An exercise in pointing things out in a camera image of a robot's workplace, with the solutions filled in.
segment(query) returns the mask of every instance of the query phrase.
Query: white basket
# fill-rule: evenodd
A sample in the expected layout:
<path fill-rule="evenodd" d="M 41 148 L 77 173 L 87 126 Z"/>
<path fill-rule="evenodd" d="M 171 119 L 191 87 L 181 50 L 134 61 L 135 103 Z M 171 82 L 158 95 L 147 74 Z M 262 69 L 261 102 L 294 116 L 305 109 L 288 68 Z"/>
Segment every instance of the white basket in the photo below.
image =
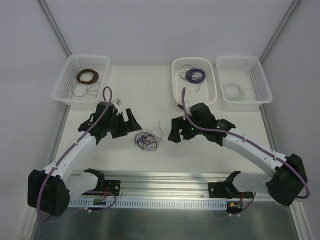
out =
<path fill-rule="evenodd" d="M 182 67 L 191 65 L 197 69 L 202 69 L 205 72 L 205 80 L 201 84 L 194 84 L 186 81 L 179 76 L 179 71 Z M 172 88 L 173 97 L 177 104 L 182 104 L 181 93 L 185 89 L 185 105 L 190 107 L 194 104 L 205 103 L 206 105 L 213 104 L 217 100 L 217 86 L 214 77 L 214 71 L 211 63 L 201 57 L 181 57 L 172 63 Z"/>
<path fill-rule="evenodd" d="M 255 56 L 218 56 L 215 59 L 224 102 L 230 106 L 257 107 L 270 103 L 272 94 L 267 78 Z"/>
<path fill-rule="evenodd" d="M 54 86 L 52 98 L 68 105 L 96 103 L 100 99 L 103 87 L 106 84 L 109 64 L 110 58 L 108 56 L 86 54 L 69 56 Z M 95 91 L 92 92 L 95 94 L 81 96 L 88 87 L 90 88 L 90 85 L 77 83 L 77 73 L 83 69 L 92 69 L 99 74 L 98 82 L 100 82 L 100 87 L 96 84 L 91 89 Z"/>

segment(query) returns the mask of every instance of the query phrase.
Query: brown cable coil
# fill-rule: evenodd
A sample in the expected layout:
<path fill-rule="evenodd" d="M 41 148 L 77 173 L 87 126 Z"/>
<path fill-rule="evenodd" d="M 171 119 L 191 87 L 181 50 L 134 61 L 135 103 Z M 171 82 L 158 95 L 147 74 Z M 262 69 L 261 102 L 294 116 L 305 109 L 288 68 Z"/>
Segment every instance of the brown cable coil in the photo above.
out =
<path fill-rule="evenodd" d="M 92 79 L 90 81 L 82 81 L 81 76 L 83 74 L 88 74 L 88 73 L 92 74 Z M 76 75 L 77 82 L 79 82 L 81 84 L 86 84 L 86 85 L 94 84 L 96 81 L 98 81 L 98 78 L 99 78 L 99 74 L 96 71 L 89 69 L 89 68 L 81 70 Z"/>

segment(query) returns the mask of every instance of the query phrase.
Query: gray floor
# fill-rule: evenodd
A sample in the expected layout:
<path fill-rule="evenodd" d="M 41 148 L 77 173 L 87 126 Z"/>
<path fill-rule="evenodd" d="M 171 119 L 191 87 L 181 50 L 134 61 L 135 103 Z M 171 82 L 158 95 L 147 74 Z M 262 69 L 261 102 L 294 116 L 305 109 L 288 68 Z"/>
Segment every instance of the gray floor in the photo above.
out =
<path fill-rule="evenodd" d="M 61 217 L 77 208 L 69 208 Z M 40 224 L 34 240 L 298 240 L 288 207 L 254 202 L 240 217 L 223 211 L 111 208 Z"/>

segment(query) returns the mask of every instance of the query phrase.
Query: white table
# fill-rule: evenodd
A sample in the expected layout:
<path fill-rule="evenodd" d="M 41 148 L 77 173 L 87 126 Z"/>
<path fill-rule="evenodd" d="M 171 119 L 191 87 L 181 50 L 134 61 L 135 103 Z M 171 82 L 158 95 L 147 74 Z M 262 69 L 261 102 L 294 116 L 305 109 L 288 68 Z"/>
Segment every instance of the white table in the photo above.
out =
<path fill-rule="evenodd" d="M 259 108 L 251 112 L 230 112 L 223 109 L 222 96 L 215 72 L 218 98 L 209 106 L 217 119 L 224 118 L 244 133 L 269 146 Z M 196 136 L 180 143 L 168 141 L 171 119 L 183 115 L 173 97 L 171 66 L 112 65 L 107 74 L 107 85 L 113 99 L 121 100 L 121 109 L 131 108 L 143 129 L 158 127 L 163 130 L 163 142 L 154 152 L 139 150 L 133 141 L 134 132 L 112 139 L 108 134 L 93 151 L 79 163 L 77 170 L 93 168 L 101 171 L 134 171 L 165 173 L 231 173 L 261 172 L 241 155 Z M 57 155 L 73 139 L 81 123 L 95 112 L 95 105 L 81 110 L 71 106 L 64 126 Z"/>

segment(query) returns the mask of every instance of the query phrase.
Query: perforated basket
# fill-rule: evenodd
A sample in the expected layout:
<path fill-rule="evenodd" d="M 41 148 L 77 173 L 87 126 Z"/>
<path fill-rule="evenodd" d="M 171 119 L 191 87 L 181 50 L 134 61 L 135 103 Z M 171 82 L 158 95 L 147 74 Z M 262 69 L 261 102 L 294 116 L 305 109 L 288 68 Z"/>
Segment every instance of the perforated basket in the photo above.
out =
<path fill-rule="evenodd" d="M 232 105 L 270 103 L 267 78 L 255 56 L 218 56 L 215 59 L 223 100 Z"/>
<path fill-rule="evenodd" d="M 205 72 L 205 80 L 201 84 L 194 84 L 186 81 L 179 76 L 181 70 L 188 70 L 192 67 L 202 69 Z M 211 63 L 201 57 L 181 57 L 172 63 L 172 88 L 173 97 L 177 104 L 181 104 L 182 89 L 185 90 L 185 105 L 190 107 L 194 104 L 205 103 L 213 104 L 217 100 L 217 86 L 214 71 Z"/>
<path fill-rule="evenodd" d="M 102 55 L 74 54 L 68 57 L 52 91 L 52 98 L 65 104 L 96 103 L 106 85 L 110 58 Z M 99 74 L 95 85 L 77 83 L 77 73 L 83 69 L 92 69 Z"/>

